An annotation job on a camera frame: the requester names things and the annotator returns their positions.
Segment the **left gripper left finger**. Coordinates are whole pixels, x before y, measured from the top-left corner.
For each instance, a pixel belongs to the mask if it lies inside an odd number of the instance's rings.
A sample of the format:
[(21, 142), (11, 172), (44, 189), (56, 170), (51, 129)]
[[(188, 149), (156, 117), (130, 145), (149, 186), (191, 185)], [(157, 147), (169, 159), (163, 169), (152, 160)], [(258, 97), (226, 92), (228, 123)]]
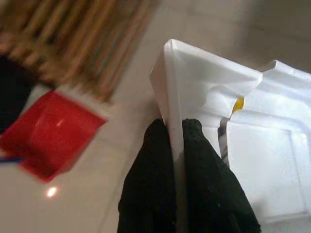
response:
[(174, 233), (176, 192), (169, 135), (161, 119), (146, 129), (123, 184), (119, 233)]

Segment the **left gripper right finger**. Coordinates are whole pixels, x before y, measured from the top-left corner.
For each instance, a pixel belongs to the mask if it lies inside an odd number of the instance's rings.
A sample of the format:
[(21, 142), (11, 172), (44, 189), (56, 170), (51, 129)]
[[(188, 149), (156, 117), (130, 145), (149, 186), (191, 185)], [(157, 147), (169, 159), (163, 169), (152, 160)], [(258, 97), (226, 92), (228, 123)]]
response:
[(182, 122), (191, 233), (259, 233), (260, 224), (234, 173), (196, 119)]

